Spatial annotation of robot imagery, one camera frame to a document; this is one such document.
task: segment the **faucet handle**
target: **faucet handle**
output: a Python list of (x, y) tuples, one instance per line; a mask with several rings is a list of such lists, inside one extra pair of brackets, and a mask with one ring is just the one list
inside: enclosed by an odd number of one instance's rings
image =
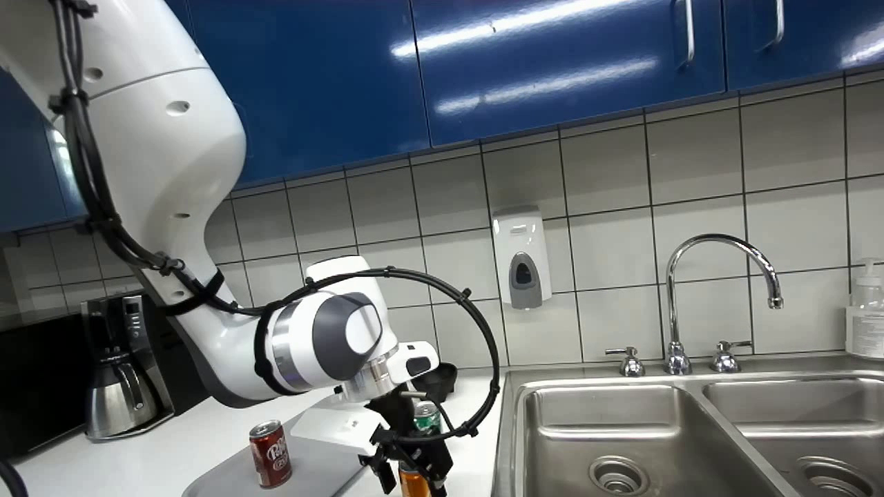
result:
[(740, 340), (740, 342), (720, 340), (715, 344), (713, 371), (719, 371), (719, 373), (737, 373), (740, 371), (740, 362), (733, 353), (733, 347), (752, 347), (752, 340)]
[(639, 351), (633, 344), (604, 351), (604, 357), (624, 357), (624, 362), (618, 366), (622, 375), (643, 375), (643, 364), (642, 364)]

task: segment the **stainless steel sink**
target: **stainless steel sink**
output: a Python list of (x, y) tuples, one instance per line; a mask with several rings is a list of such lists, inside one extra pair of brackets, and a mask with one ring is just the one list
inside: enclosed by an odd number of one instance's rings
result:
[(526, 391), (526, 493), (776, 493), (730, 437), (669, 383)]
[(497, 497), (884, 497), (884, 371), (756, 358), (736, 375), (510, 373)]
[(884, 382), (720, 382), (704, 395), (802, 493), (884, 493)]

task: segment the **white tile wall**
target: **white tile wall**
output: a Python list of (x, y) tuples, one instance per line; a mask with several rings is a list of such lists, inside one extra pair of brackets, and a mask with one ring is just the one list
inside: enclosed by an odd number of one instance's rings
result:
[[(753, 337), (753, 353), (843, 344), (849, 268), (884, 260), (884, 72), (573, 130), (473, 144), (375, 168), (233, 195), (208, 244), (240, 304), (294, 291), (306, 266), (364, 255), (469, 286), (502, 362), (599, 362), (636, 344), (661, 358), (664, 268), (677, 244), (733, 233), (781, 270), (788, 307), (766, 310), (745, 256), (697, 245), (677, 296), (690, 357)], [(491, 213), (538, 204), (556, 297), (499, 304)], [(135, 279), (102, 239), (35, 230), (2, 245), (23, 313), (57, 313)], [(462, 366), (485, 353), (466, 315), (425, 286), (381, 282), (404, 340)]]

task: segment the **sink basin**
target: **sink basin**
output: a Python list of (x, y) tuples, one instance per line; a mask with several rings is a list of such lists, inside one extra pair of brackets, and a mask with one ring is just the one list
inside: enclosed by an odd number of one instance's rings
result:
[(537, 383), (523, 390), (516, 416), (526, 497), (776, 493), (671, 383)]
[(884, 493), (881, 379), (719, 382), (704, 395), (798, 493)]

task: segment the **coffee maker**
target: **coffee maker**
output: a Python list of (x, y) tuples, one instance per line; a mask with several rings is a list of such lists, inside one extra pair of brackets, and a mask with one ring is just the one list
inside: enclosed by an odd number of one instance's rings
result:
[(208, 397), (186, 342), (144, 292), (88, 302), (86, 333), (92, 442), (146, 433)]

